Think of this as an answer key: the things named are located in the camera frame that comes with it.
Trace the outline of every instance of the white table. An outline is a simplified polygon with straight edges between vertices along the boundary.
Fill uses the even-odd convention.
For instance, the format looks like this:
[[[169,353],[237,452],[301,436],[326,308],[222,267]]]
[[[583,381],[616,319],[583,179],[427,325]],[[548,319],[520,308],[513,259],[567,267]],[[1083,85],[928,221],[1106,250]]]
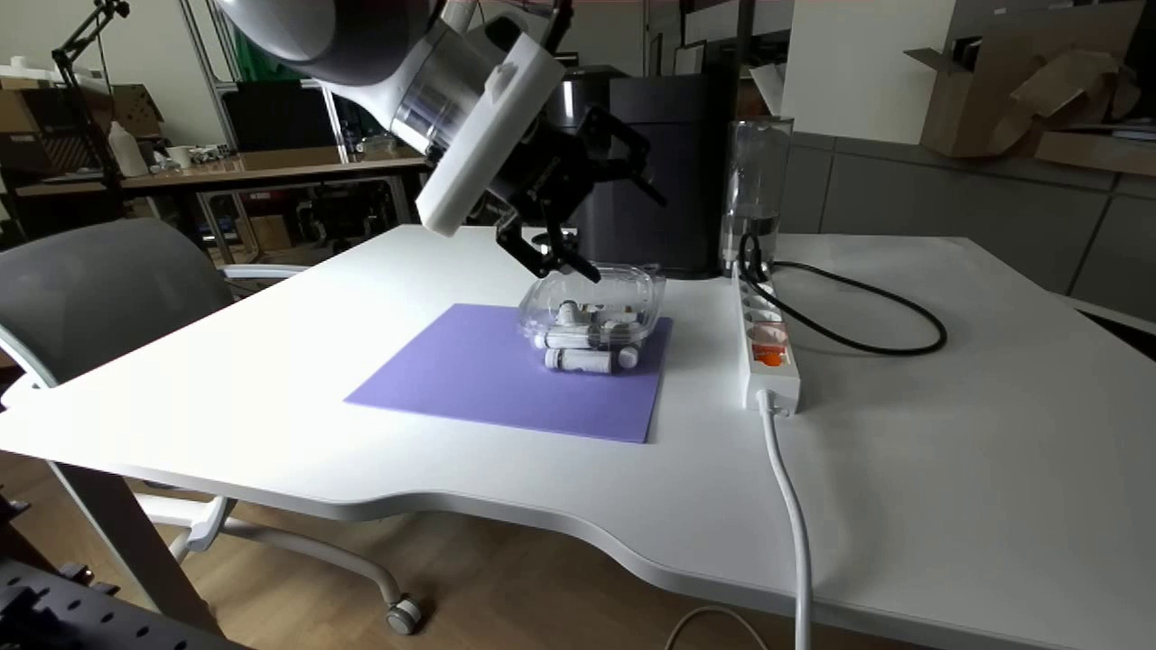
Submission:
[[[823,236],[782,251],[914,297],[955,336],[890,360],[797,331],[804,413],[782,445],[821,621],[949,646],[1144,646],[1156,365],[970,243]],[[448,302],[516,302],[527,284],[490,230],[402,227],[5,416],[0,446],[333,521],[452,510],[562,532],[660,588],[786,611],[790,545],[735,400],[725,282],[667,282],[649,445],[345,403]],[[880,344],[926,336],[800,276],[781,294]]]

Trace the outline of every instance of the power strip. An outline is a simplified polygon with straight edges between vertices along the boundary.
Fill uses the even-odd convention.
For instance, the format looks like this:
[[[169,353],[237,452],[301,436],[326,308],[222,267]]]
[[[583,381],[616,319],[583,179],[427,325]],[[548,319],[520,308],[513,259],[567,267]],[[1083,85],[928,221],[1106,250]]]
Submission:
[[[741,309],[741,403],[750,407],[763,391],[776,416],[794,416],[800,398],[800,372],[786,336],[782,315],[733,276],[733,302]]]

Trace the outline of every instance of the caster wheel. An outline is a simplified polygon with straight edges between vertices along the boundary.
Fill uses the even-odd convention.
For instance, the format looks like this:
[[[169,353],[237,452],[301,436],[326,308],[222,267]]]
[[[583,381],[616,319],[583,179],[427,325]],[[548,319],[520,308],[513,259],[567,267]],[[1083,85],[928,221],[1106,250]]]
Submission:
[[[427,611],[402,591],[402,601],[386,611],[386,621],[396,637],[416,637],[427,623]]]

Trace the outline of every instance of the chair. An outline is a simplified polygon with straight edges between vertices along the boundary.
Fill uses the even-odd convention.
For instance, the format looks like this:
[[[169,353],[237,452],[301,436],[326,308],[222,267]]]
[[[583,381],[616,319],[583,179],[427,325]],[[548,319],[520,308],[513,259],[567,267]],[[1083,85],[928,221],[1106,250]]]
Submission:
[[[241,262],[218,272],[183,236],[160,221],[114,221],[0,251],[0,349],[26,372],[5,403],[49,391],[237,297],[232,282],[279,282],[291,267]],[[151,523],[180,528],[169,554],[209,548],[218,533],[267,542],[369,578],[386,601],[389,628],[413,637],[422,611],[392,578],[337,545],[232,515],[236,499],[136,496]]]

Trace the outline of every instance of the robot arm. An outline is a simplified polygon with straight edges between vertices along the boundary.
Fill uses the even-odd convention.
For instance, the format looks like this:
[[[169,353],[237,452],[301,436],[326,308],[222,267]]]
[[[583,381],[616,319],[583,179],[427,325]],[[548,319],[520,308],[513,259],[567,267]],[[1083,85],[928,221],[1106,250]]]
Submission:
[[[545,48],[561,44],[569,0],[545,0],[556,17],[545,48],[513,23],[467,30],[474,5],[448,0],[430,12],[430,0],[220,0],[220,12],[267,54],[357,101],[433,164],[416,202],[430,230],[456,236],[490,194],[509,209],[499,243],[527,272],[574,267],[597,277],[597,267],[562,247],[561,225],[597,179],[642,183],[646,141],[602,111],[576,132],[539,124],[562,78]],[[621,141],[626,156],[597,159],[587,141],[605,136]],[[520,238],[524,221],[545,225],[545,251]]]

